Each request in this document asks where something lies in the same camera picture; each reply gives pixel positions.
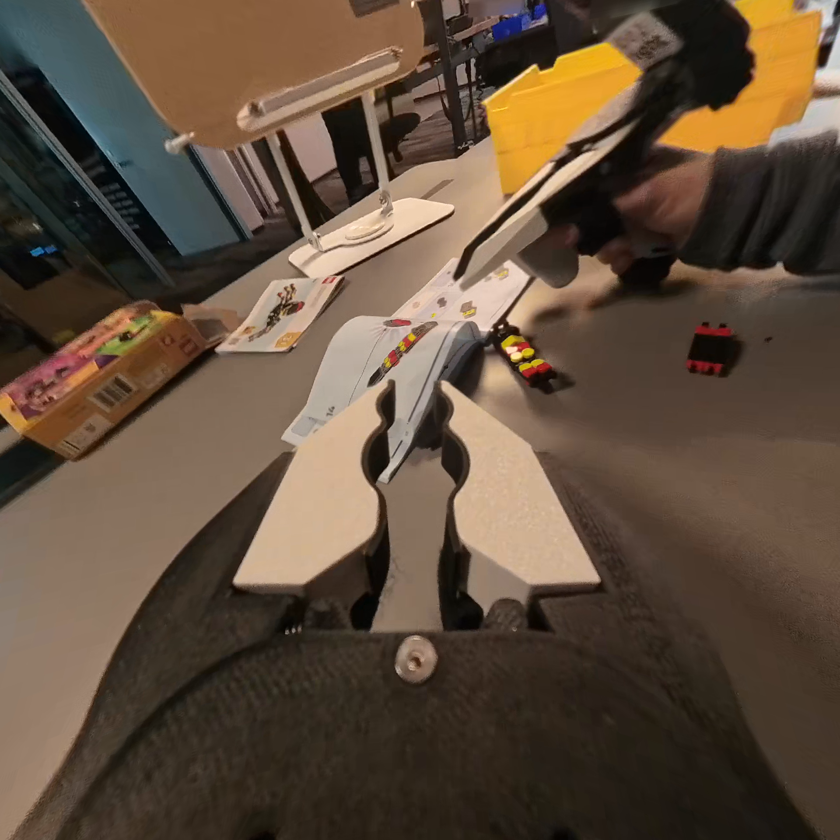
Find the closed booklet with colourful cover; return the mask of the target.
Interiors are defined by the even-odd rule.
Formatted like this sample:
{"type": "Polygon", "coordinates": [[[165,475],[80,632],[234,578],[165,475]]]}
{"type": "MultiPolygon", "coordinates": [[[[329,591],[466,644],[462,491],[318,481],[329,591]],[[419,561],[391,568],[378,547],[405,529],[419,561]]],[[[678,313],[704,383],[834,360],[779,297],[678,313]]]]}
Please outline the closed booklet with colourful cover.
{"type": "Polygon", "coordinates": [[[338,294],[344,275],[272,281],[216,354],[274,354],[294,349],[338,294]]]}

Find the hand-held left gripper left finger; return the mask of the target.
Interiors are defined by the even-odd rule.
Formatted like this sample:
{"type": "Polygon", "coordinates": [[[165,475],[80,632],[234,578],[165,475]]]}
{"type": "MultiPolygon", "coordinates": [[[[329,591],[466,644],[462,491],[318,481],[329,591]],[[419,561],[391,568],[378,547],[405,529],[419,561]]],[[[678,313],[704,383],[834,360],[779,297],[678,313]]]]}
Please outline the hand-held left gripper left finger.
{"type": "Polygon", "coordinates": [[[236,590],[363,596],[377,588],[395,384],[385,380],[310,435],[292,457],[233,579],[236,590]]]}

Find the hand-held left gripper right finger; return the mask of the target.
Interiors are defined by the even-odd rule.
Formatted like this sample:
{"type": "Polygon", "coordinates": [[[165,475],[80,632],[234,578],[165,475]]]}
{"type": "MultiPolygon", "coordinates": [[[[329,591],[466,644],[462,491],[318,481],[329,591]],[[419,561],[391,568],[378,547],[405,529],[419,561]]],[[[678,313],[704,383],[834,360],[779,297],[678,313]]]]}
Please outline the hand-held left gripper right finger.
{"type": "Polygon", "coordinates": [[[596,591],[602,577],[532,446],[448,382],[437,384],[436,414],[455,484],[445,541],[455,594],[489,611],[596,591]]]}

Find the person's right forearm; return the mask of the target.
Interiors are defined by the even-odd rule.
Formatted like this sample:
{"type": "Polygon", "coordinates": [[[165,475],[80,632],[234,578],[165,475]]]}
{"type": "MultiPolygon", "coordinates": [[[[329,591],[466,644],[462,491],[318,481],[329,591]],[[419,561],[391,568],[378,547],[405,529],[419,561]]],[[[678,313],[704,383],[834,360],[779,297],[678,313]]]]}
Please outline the person's right forearm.
{"type": "Polygon", "coordinates": [[[782,266],[802,277],[837,275],[838,132],[716,152],[696,223],[678,254],[709,270],[782,266]]]}

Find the red black lego clip assembly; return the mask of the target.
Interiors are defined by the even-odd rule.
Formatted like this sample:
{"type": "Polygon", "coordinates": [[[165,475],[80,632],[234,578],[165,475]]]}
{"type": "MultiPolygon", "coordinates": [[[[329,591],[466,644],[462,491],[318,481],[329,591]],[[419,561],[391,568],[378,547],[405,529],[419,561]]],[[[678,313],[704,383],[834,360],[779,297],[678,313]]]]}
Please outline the red black lego clip assembly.
{"type": "Polygon", "coordinates": [[[730,360],[727,363],[725,363],[724,365],[689,364],[686,361],[686,369],[688,370],[689,373],[698,374],[698,375],[709,375],[709,376],[715,376],[715,377],[721,377],[721,376],[728,375],[730,369],[732,368],[732,365],[737,360],[737,357],[739,355],[740,342],[739,342],[739,339],[738,339],[736,333],[724,322],[719,323],[717,326],[711,325],[709,322],[703,322],[697,328],[706,328],[706,329],[724,329],[724,328],[726,328],[726,329],[729,329],[734,334],[736,342],[735,342],[730,360]]]}

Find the long black red yellow lego assembly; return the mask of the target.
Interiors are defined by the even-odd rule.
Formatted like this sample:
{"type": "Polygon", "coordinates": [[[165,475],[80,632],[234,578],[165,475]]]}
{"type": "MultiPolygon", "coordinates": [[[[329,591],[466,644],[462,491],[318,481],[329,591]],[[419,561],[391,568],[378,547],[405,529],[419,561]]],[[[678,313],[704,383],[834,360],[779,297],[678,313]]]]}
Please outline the long black red yellow lego assembly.
{"type": "Polygon", "coordinates": [[[493,350],[520,383],[545,392],[559,382],[558,372],[515,325],[500,322],[489,338],[493,350]]]}

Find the open instruction booklet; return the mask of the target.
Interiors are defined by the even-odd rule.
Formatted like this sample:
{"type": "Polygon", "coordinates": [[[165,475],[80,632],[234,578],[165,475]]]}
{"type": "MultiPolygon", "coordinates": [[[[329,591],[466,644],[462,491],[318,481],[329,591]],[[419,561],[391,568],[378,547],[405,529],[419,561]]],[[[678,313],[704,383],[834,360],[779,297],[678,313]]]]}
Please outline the open instruction booklet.
{"type": "Polygon", "coordinates": [[[395,383],[387,431],[388,483],[414,447],[432,405],[435,384],[454,381],[528,288],[532,278],[513,261],[464,289],[451,259],[389,318],[362,316],[334,335],[305,406],[281,439],[300,446],[383,381],[395,383]]]}

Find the yellow cardboard lego box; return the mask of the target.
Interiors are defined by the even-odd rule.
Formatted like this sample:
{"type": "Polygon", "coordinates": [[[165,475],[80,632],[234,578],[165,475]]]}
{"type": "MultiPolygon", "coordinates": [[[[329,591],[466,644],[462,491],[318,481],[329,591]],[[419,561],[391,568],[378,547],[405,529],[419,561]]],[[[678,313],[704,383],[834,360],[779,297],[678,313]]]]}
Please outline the yellow cardboard lego box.
{"type": "Polygon", "coordinates": [[[21,437],[77,460],[235,331],[235,311],[152,301],[126,305],[5,385],[2,419],[21,437]]]}

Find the blue storage crates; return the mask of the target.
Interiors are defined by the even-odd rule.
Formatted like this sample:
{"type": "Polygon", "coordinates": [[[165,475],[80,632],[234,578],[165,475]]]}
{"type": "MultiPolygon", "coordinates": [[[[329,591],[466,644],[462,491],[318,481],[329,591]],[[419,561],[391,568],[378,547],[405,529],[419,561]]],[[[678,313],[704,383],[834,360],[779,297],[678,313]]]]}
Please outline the blue storage crates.
{"type": "Polygon", "coordinates": [[[497,18],[490,28],[491,39],[497,44],[523,34],[532,28],[541,27],[550,21],[548,6],[545,2],[522,1],[517,6],[512,2],[491,13],[497,18]]]}

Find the yellow plastic bin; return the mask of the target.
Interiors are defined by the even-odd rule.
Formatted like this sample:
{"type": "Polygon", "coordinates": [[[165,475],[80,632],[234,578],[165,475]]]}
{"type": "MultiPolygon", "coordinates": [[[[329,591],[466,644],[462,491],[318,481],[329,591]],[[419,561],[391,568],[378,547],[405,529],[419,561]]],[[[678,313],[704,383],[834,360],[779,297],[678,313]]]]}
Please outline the yellow plastic bin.
{"type": "MultiPolygon", "coordinates": [[[[681,118],[662,138],[700,152],[748,149],[802,121],[811,100],[822,36],[819,11],[792,2],[737,2],[752,33],[752,82],[730,106],[681,118]]],[[[520,189],[557,154],[572,133],[638,78],[637,68],[612,46],[579,49],[552,68],[533,66],[485,102],[500,189],[520,189]]]]}

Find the person's right hand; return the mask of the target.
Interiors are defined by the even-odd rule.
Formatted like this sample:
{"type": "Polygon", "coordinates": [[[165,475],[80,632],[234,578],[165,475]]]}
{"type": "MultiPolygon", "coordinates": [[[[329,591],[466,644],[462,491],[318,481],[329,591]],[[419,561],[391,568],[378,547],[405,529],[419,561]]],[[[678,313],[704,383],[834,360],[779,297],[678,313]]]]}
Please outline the person's right hand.
{"type": "Polygon", "coordinates": [[[624,232],[595,257],[619,276],[633,264],[634,246],[641,238],[660,238],[678,250],[695,226],[713,162],[711,154],[656,147],[644,168],[612,194],[624,232]]]}

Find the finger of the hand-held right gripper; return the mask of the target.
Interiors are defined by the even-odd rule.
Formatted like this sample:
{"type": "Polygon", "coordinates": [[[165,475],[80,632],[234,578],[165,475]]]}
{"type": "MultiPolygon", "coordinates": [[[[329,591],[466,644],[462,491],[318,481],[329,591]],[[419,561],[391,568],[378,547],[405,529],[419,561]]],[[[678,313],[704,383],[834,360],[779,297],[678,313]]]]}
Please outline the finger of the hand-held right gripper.
{"type": "Polygon", "coordinates": [[[473,287],[494,270],[525,259],[526,270],[539,274],[548,263],[550,284],[562,287],[576,276],[571,257],[543,258],[537,243],[552,229],[577,229],[576,247],[593,256],[617,237],[617,212],[607,194],[617,140],[567,146],[512,194],[464,248],[457,264],[461,290],[473,287]]]}
{"type": "Polygon", "coordinates": [[[572,225],[582,230],[585,211],[600,201],[602,165],[628,148],[641,120],[639,92],[639,86],[631,86],[572,132],[463,248],[454,275],[484,277],[524,256],[552,228],[572,225]]]}

